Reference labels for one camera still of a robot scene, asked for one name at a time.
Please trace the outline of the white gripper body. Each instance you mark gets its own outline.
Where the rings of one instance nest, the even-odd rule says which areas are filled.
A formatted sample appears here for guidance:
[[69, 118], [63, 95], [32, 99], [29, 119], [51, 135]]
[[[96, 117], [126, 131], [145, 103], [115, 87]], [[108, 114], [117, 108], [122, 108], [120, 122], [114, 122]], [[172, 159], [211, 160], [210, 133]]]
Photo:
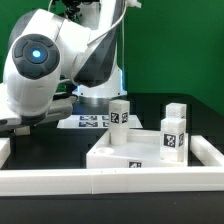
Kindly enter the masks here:
[[21, 118], [19, 125], [6, 125], [0, 127], [22, 127], [22, 126], [33, 126], [39, 123], [48, 123], [57, 120], [62, 120], [69, 117], [73, 111], [73, 104], [77, 100], [78, 96], [74, 94], [58, 94], [53, 97], [51, 106], [47, 112], [47, 115], [37, 115], [32, 118]]

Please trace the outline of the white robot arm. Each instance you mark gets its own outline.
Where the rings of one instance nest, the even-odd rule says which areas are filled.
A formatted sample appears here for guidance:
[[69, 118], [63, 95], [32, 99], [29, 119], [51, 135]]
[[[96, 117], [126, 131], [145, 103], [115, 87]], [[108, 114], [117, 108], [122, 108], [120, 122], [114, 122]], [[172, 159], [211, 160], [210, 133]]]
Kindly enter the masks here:
[[83, 98], [124, 95], [117, 66], [118, 25], [138, 0], [62, 0], [63, 16], [37, 9], [22, 16], [8, 43], [0, 84], [0, 131], [64, 119], [77, 97], [58, 94], [62, 82]]

